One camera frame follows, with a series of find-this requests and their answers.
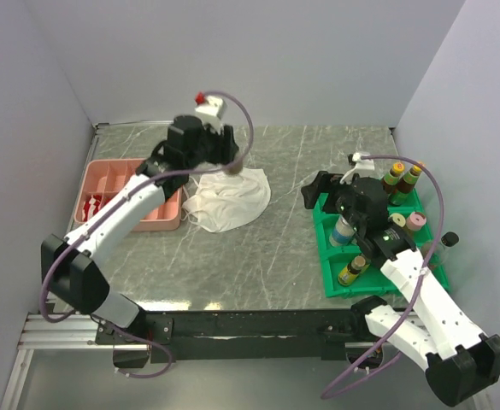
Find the silver lid jar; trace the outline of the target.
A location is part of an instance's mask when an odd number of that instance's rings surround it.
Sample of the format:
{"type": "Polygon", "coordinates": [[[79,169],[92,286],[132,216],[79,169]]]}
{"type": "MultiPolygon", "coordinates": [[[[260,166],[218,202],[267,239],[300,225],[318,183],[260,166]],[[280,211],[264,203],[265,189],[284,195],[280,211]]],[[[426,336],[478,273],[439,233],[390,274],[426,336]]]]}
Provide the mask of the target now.
{"type": "Polygon", "coordinates": [[[329,243],[333,247],[341,247],[352,243],[356,230],[342,216],[339,215],[329,237],[329,243]]]}

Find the black cap spice jar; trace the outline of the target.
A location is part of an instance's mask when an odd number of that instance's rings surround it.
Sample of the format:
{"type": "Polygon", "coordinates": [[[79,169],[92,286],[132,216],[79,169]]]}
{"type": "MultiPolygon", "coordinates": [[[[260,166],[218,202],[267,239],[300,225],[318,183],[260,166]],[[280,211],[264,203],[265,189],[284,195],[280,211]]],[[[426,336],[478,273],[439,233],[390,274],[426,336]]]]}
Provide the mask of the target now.
{"type": "Polygon", "coordinates": [[[238,165],[229,167],[226,170],[226,174],[227,175],[237,175],[243,170],[243,168],[244,168],[244,165],[242,163],[239,163],[238,165]]]}

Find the small yellow dropper bottle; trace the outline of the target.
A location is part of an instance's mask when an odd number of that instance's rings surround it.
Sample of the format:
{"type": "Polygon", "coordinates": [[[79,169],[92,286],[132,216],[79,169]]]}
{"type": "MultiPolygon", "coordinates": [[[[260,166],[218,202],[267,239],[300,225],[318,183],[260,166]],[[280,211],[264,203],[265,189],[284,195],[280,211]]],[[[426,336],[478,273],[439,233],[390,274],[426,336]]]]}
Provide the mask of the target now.
{"type": "Polygon", "coordinates": [[[369,263],[367,263],[366,266],[355,266],[353,260],[349,262],[338,274],[338,283],[342,286],[350,286],[368,269],[369,263]]]}

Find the red sauce bottle yellow cap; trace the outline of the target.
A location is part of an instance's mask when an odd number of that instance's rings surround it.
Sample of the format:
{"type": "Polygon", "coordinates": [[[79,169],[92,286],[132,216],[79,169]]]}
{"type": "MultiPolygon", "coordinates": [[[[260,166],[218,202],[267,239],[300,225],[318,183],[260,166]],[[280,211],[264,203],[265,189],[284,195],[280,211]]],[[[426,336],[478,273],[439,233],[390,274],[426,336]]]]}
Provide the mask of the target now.
{"type": "Polygon", "coordinates": [[[401,206],[406,202],[421,176],[421,165],[422,162],[413,165],[397,182],[395,190],[389,197],[389,203],[392,206],[401,206]]]}

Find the pink lid spice jar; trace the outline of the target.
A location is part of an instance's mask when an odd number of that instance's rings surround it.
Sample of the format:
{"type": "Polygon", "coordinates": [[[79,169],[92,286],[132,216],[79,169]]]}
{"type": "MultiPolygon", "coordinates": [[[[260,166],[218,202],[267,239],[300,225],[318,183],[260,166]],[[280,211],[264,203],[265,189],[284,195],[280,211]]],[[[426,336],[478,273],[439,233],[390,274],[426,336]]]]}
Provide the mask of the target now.
{"type": "Polygon", "coordinates": [[[406,229],[411,234],[420,231],[426,225],[426,216],[420,211],[413,211],[406,218],[406,229]]]}

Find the dark sauce bottle black cap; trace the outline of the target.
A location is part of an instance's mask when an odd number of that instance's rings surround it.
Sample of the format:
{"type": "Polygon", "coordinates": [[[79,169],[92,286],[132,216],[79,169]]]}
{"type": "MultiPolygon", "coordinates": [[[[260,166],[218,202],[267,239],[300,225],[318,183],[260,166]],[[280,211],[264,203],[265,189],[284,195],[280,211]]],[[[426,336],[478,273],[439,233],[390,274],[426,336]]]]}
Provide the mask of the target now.
{"type": "Polygon", "coordinates": [[[441,267],[446,261],[449,251],[460,241],[459,236],[453,231],[447,231],[440,239],[434,254],[428,263],[431,271],[441,267]]]}

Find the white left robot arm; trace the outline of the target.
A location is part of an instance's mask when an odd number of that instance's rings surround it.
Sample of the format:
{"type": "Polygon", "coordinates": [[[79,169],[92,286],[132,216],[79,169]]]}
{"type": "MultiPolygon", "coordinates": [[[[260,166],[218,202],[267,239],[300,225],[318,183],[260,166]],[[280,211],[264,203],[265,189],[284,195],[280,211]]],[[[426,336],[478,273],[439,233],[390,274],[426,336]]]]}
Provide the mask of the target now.
{"type": "Polygon", "coordinates": [[[203,163],[225,167],[240,157],[231,126],[214,130],[193,115],[178,115],[135,174],[107,204],[65,237],[49,235],[41,244],[39,307],[53,293],[74,310],[116,326],[127,343],[147,332],[144,310],[111,289],[101,266],[108,253],[152,210],[159,208],[203,163]]]}

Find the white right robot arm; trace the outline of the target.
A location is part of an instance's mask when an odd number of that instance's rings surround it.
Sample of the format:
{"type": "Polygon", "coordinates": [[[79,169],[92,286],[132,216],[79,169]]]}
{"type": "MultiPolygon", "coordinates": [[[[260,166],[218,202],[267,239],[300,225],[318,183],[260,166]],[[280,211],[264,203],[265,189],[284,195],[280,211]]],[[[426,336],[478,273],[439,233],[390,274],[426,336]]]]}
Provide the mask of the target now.
{"type": "Polygon", "coordinates": [[[323,211],[341,216],[355,229],[355,240],[371,265],[409,302],[423,326],[411,323],[383,299],[358,302],[350,320],[361,340],[378,337],[408,356],[425,373],[432,392],[454,407],[495,384],[500,376],[500,336],[486,335],[451,299],[413,238],[390,217],[387,195],[377,179],[320,171],[301,189],[304,206],[326,195],[323,211]]]}

